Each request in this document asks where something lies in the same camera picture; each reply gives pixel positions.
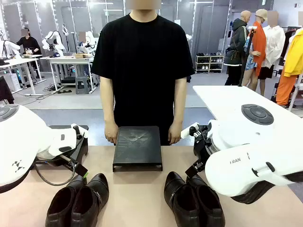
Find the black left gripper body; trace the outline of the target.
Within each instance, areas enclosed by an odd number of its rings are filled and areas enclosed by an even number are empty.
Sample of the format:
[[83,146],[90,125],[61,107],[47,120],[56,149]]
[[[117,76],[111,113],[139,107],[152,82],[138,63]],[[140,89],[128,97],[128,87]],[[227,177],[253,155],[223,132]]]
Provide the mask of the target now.
[[50,166],[63,166],[65,164],[69,164],[71,159],[64,155],[56,156],[53,159],[45,159],[45,158],[35,158],[35,164],[40,165],[50,165]]

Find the black leather shoe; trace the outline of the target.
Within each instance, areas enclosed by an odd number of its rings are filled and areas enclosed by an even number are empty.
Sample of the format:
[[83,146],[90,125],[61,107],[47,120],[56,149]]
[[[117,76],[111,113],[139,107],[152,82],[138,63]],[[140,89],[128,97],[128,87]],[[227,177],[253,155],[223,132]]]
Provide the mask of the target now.
[[71,210],[76,195],[86,184],[87,178],[77,175],[56,193],[47,211],[45,227],[71,227]]
[[174,171],[167,175],[164,199],[178,227],[200,227],[200,207],[194,190]]
[[81,187],[71,210],[71,227],[96,227],[98,215],[109,198],[108,182],[103,173]]
[[187,177],[200,207],[200,227],[225,227],[225,216],[217,193],[199,176]]

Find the person's left forearm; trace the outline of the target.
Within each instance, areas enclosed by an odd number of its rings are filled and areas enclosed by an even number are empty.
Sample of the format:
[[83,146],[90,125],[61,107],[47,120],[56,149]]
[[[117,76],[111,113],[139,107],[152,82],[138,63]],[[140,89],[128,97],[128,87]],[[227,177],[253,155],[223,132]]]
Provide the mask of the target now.
[[183,93],[176,94],[174,98],[174,122],[182,124],[186,104],[186,95]]

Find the person's right forearm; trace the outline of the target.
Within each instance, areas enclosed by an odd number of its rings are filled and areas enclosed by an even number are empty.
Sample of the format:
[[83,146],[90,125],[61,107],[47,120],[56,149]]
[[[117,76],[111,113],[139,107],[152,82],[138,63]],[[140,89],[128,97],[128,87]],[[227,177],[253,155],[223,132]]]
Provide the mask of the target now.
[[114,123],[114,96],[101,95],[105,123]]

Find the seated person in black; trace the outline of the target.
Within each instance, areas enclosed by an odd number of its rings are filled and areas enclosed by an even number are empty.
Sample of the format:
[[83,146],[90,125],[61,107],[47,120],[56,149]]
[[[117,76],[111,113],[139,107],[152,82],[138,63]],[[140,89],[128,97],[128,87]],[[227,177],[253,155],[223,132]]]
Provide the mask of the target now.
[[27,34],[22,35],[22,37],[17,41],[17,45],[22,45],[24,50],[30,49],[34,55],[42,55],[37,40],[31,36],[30,30],[27,27],[24,27],[24,29],[27,31]]

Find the background person in white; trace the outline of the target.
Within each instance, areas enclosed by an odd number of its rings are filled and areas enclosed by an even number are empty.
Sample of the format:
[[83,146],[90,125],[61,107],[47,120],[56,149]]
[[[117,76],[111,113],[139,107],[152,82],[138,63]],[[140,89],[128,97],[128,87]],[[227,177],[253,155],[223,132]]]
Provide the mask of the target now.
[[91,31],[79,32],[78,50],[85,54],[94,54],[97,47],[97,41]]

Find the person in white shirt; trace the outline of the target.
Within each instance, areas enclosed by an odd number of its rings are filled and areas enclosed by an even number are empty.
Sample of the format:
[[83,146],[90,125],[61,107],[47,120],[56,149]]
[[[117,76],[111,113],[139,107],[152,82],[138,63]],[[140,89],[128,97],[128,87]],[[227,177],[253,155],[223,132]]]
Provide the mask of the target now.
[[273,67],[280,58],[285,43],[284,29],[278,25],[278,12],[267,12],[267,26],[263,28],[266,35],[266,57],[262,62],[259,80],[265,82],[266,78],[271,78]]

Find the person's left hand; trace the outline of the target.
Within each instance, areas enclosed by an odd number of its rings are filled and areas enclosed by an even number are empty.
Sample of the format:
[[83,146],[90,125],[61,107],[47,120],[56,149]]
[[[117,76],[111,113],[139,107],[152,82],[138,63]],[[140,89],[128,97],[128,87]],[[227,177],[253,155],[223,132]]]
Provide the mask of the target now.
[[173,124],[169,128],[168,141],[169,144],[176,144],[181,139],[181,131],[182,131],[182,123],[181,122],[173,122]]

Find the person's right hand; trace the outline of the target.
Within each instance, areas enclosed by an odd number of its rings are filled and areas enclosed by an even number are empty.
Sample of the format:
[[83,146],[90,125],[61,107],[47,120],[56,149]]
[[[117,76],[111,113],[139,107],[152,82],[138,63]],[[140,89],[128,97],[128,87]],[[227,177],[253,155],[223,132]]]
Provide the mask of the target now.
[[108,142],[116,144],[117,133],[118,133],[118,126],[115,122],[105,123],[105,137],[108,140]]

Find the black hanging garment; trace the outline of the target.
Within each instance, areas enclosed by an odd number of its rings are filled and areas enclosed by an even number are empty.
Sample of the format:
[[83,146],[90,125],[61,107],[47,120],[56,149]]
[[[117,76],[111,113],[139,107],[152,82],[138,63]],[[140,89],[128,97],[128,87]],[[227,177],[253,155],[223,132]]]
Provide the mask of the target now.
[[8,101],[9,104],[14,104],[14,97],[9,89],[6,80],[0,76],[0,101]]

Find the white shoe rack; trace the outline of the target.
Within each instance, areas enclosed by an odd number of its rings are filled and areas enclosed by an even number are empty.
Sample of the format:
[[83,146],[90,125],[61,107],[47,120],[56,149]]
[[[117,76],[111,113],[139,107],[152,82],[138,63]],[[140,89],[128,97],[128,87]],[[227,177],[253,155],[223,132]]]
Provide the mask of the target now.
[[195,58],[194,71],[195,73],[222,72],[223,62],[223,55],[197,54]]

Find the orange trousers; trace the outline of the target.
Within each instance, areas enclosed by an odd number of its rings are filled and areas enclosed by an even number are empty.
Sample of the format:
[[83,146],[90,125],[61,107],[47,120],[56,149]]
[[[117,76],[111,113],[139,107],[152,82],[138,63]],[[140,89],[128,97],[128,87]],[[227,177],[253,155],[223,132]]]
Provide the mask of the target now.
[[276,103],[279,106],[287,105],[291,91],[295,85],[298,75],[286,77],[281,76],[276,93]]

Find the white background desk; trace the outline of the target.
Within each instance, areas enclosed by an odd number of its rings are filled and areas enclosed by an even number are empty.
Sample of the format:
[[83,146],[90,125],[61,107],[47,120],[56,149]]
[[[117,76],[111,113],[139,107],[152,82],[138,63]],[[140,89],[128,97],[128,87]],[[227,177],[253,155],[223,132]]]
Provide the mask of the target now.
[[6,60],[4,62],[8,64],[0,66],[0,73],[3,74],[4,72],[7,72],[12,75],[13,71],[15,70],[17,72],[17,77],[21,80],[20,89],[13,91],[13,94],[17,93],[18,91],[27,89],[27,83],[24,79],[23,74],[25,73],[25,77],[27,78],[27,82],[29,82],[31,88],[31,92],[29,94],[25,94],[25,96],[44,96],[43,94],[36,93],[35,85],[33,83],[33,79],[36,79],[36,76],[38,76],[36,84],[45,81],[45,79],[43,79],[41,76],[37,58],[18,58]]
[[63,56],[63,57],[42,57],[40,60],[48,60],[51,66],[52,76],[55,80],[54,72],[52,65],[87,65],[89,72],[89,79],[91,90],[89,94],[93,93],[97,86],[94,84],[92,73],[91,73],[91,64],[93,63],[94,57],[92,55],[88,55],[86,58],[76,58],[76,55],[73,56]]

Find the mannequin with orange cloth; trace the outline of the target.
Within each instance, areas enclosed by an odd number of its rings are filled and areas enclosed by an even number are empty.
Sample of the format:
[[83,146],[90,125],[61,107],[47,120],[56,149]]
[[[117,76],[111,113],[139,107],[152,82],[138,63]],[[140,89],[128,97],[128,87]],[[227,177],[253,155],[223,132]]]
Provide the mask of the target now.
[[253,91],[256,91],[261,66],[266,57],[267,41],[262,24],[267,21],[267,10],[258,9],[255,13],[255,18],[255,22],[253,23],[255,28],[253,29],[253,37],[242,80],[242,85],[247,86],[248,84],[248,88]]

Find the yellow jacket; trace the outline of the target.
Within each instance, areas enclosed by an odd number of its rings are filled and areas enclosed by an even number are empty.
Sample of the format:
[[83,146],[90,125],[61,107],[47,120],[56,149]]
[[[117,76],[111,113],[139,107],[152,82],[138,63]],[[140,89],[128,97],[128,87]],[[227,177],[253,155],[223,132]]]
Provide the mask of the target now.
[[288,48],[284,76],[291,77],[303,73],[303,28],[298,29]]

